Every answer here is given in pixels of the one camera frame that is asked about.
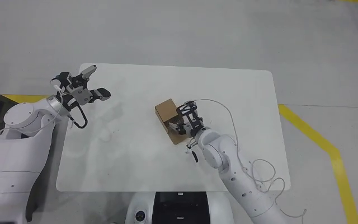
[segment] white cable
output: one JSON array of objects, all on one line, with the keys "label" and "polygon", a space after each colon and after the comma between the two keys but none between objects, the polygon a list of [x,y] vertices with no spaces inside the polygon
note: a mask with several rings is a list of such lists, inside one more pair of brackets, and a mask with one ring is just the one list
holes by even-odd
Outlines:
[{"label": "white cable", "polygon": [[[222,104],[222,103],[220,103],[220,102],[218,102],[218,101],[216,101],[216,100],[212,100],[212,99],[199,99],[199,100],[193,100],[193,101],[211,101],[211,102],[215,102],[215,103],[220,104],[221,106],[223,106],[223,107],[229,112],[231,121],[232,121],[232,123],[233,123],[234,132],[235,132],[236,156],[237,156],[237,159],[239,160],[239,163],[240,163],[240,165],[241,165],[241,168],[242,168],[243,172],[244,172],[249,178],[251,178],[251,179],[255,182],[256,189],[257,189],[258,191],[260,191],[260,192],[263,192],[263,193],[267,193],[267,192],[270,190],[272,184],[273,184],[276,180],[279,180],[279,179],[282,180],[282,182],[284,183],[284,187],[282,188],[282,190],[280,191],[280,193],[279,193],[279,194],[276,196],[276,198],[275,198],[275,203],[276,203],[276,205],[278,205],[277,199],[278,199],[279,196],[282,195],[282,193],[283,193],[284,190],[285,190],[285,180],[284,180],[283,178],[276,178],[275,180],[273,180],[273,179],[275,178],[275,176],[276,176],[276,169],[275,169],[275,167],[274,167],[274,165],[273,165],[272,163],[270,163],[270,162],[268,162],[267,160],[264,160],[264,159],[262,159],[262,158],[258,158],[258,159],[254,160],[254,161],[251,163],[251,175],[248,174],[248,172],[247,172],[248,169],[243,166],[243,164],[242,164],[242,162],[241,162],[241,159],[240,159],[240,156],[239,156],[239,140],[238,140],[238,137],[237,137],[237,132],[236,132],[236,127],[235,127],[234,119],[233,119],[232,113],[231,113],[231,111],[229,110],[229,108],[227,108],[224,104]],[[274,170],[273,176],[270,177],[270,178],[267,179],[267,180],[258,180],[258,179],[256,179],[256,178],[255,178],[255,175],[254,175],[254,173],[253,173],[253,165],[254,165],[254,163],[257,162],[257,161],[267,162],[267,163],[273,168],[273,170]],[[257,184],[257,182],[261,182],[261,183],[270,182],[270,186],[268,186],[268,189],[267,189],[266,191],[261,191],[261,190],[258,188],[259,185]],[[304,215],[306,214],[307,209],[304,209],[304,210],[303,210],[303,213],[302,213],[300,216],[291,216],[291,215],[289,215],[289,214],[286,214],[281,208],[279,208],[279,209],[280,209],[280,211],[281,211],[284,215],[286,215],[286,216],[288,216],[288,217],[291,217],[291,218],[300,218],[300,217],[301,217],[301,218],[302,218],[301,221],[302,221],[302,224],[303,224],[303,217],[304,217]]]},{"label": "white cable", "polygon": [[60,104],[61,104],[61,107],[60,107],[60,109],[57,111],[55,117],[53,117],[52,120],[49,121],[45,126],[43,126],[42,128],[39,128],[39,129],[37,129],[37,130],[30,131],[30,132],[21,131],[22,128],[3,128],[3,129],[0,130],[0,133],[2,133],[3,130],[11,129],[11,130],[17,130],[17,131],[20,132],[20,133],[26,134],[26,133],[38,132],[38,131],[40,131],[40,130],[46,128],[50,123],[52,123],[52,122],[57,118],[57,116],[59,115],[59,113],[60,113],[60,111],[61,111],[61,109],[62,109],[62,107],[63,107],[63,105],[62,105],[62,103],[63,103],[63,96],[62,96],[62,95],[63,95],[63,94],[62,94],[60,91],[58,91],[58,92],[59,92],[60,98],[61,98],[61,103],[60,103]]}]

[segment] wire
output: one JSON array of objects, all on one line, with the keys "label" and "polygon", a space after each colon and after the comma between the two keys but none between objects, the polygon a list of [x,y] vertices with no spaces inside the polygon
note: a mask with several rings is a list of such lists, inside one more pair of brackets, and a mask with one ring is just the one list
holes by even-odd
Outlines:
[{"label": "wire", "polygon": [[20,133],[26,134],[26,133],[38,132],[38,131],[40,131],[40,130],[46,128],[50,123],[52,123],[52,122],[57,118],[57,116],[59,115],[59,113],[60,113],[60,111],[61,111],[61,109],[62,109],[62,107],[63,107],[63,105],[62,105],[62,103],[63,103],[63,94],[62,94],[61,92],[59,92],[59,95],[60,95],[60,98],[61,98],[61,103],[60,103],[60,104],[61,104],[61,108],[57,111],[55,117],[53,117],[52,120],[50,120],[50,121],[49,121],[45,126],[43,126],[42,128],[39,128],[39,129],[37,129],[37,130],[30,131],[30,132],[22,131],[22,130],[21,130],[22,128],[3,128],[3,129],[0,130],[0,133],[2,133],[3,130],[11,129],[11,130],[17,130],[17,131],[20,132]]},{"label": "wire", "polygon": [[73,118],[72,116],[69,116],[69,118],[70,118],[70,120],[72,121],[72,125],[74,124],[74,125],[77,126],[77,128],[83,129],[83,128],[85,128],[85,127],[87,126],[88,120],[87,120],[86,115],[84,114],[82,108],[80,107],[80,105],[77,105],[77,107],[78,107],[79,111],[81,112],[82,117],[83,117],[83,119],[84,119],[84,125],[80,126],[80,125],[74,120],[74,118]]},{"label": "wire", "polygon": [[[255,182],[256,189],[257,189],[258,191],[260,191],[260,192],[263,192],[263,193],[267,193],[267,192],[270,190],[270,188],[272,187],[272,185],[273,185],[273,183],[274,183],[275,181],[277,181],[277,180],[282,180],[282,182],[284,183],[284,186],[283,186],[282,190],[280,191],[280,193],[279,193],[279,194],[276,196],[276,198],[275,198],[275,204],[278,205],[277,199],[279,198],[279,196],[282,195],[282,193],[283,193],[284,190],[285,190],[285,185],[286,185],[285,180],[284,180],[283,178],[276,178],[276,179],[274,179],[275,176],[276,176],[276,169],[275,169],[274,165],[273,165],[272,163],[268,162],[267,160],[262,159],[262,158],[258,158],[258,159],[254,160],[254,161],[251,163],[251,175],[247,172],[248,169],[242,164],[242,161],[241,161],[240,156],[239,156],[239,140],[238,140],[238,136],[237,136],[237,132],[236,132],[235,122],[234,122],[232,113],[231,113],[231,111],[229,110],[229,108],[227,108],[224,104],[222,104],[222,103],[220,103],[220,102],[218,102],[218,101],[216,101],[216,100],[212,100],[212,99],[198,99],[198,100],[193,100],[193,101],[211,101],[211,102],[215,102],[215,103],[220,104],[221,106],[223,106],[223,107],[229,112],[229,115],[230,115],[230,118],[231,118],[231,121],[232,121],[232,124],[233,124],[233,128],[234,128],[234,132],[235,132],[236,156],[237,156],[237,159],[239,160],[239,163],[240,163],[240,165],[241,165],[242,171],[243,171],[249,178],[251,178],[251,179]],[[255,175],[254,175],[254,172],[253,172],[253,168],[254,168],[253,166],[254,166],[255,162],[257,162],[257,161],[267,162],[267,163],[272,167],[272,169],[274,170],[274,174],[272,175],[272,177],[270,177],[270,178],[267,179],[267,180],[258,180],[258,179],[255,178]],[[262,191],[262,190],[259,189],[259,187],[258,187],[259,185],[257,184],[257,182],[260,182],[260,183],[270,182],[270,185],[268,186],[268,189],[267,189],[266,191]],[[301,217],[301,222],[302,222],[302,224],[303,224],[303,217],[304,217],[304,215],[306,214],[307,209],[304,209],[304,210],[303,210],[303,213],[302,213],[301,215],[299,215],[299,216],[291,216],[291,215],[289,215],[289,214],[286,214],[281,208],[279,208],[279,209],[280,209],[280,211],[281,211],[284,215],[286,215],[286,216],[288,216],[288,217],[291,217],[291,218],[300,218],[300,217]]]}]

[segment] white table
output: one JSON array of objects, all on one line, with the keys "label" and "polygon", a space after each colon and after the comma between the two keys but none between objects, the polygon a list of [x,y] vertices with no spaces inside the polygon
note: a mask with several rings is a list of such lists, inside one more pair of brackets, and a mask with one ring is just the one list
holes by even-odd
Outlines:
[{"label": "white table", "polygon": [[[226,191],[217,171],[197,152],[199,163],[173,145],[154,106],[172,98],[177,106],[192,99],[215,99],[230,108],[243,152],[264,158],[290,188],[290,176],[272,74],[219,68],[96,64],[88,88],[104,87],[112,96],[83,106],[89,125],[67,129],[56,187],[61,192]],[[204,124],[234,134],[228,113],[199,101]],[[82,119],[76,111],[78,122]],[[257,164],[262,178],[272,170]],[[272,190],[282,188],[279,181]]]}]

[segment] gray floor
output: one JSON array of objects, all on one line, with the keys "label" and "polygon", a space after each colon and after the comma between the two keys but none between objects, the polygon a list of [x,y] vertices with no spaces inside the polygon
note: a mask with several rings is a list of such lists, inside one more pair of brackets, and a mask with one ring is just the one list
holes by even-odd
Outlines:
[{"label": "gray floor", "polygon": [[[328,0],[2,0],[0,94],[50,95],[54,75],[84,62],[266,69],[278,103],[295,105],[341,150],[357,203],[357,40],[358,4]],[[305,223],[345,223],[328,155],[281,125],[292,187],[280,205],[307,208]],[[130,193],[56,190],[61,145],[53,143],[33,223],[122,223]],[[250,223],[231,201],[237,223]]]}]

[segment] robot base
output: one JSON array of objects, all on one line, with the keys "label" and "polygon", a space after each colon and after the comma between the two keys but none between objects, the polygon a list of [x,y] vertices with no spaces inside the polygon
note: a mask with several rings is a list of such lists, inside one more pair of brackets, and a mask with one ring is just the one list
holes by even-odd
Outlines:
[{"label": "robot base", "polygon": [[225,192],[138,192],[125,224],[234,224]]}]

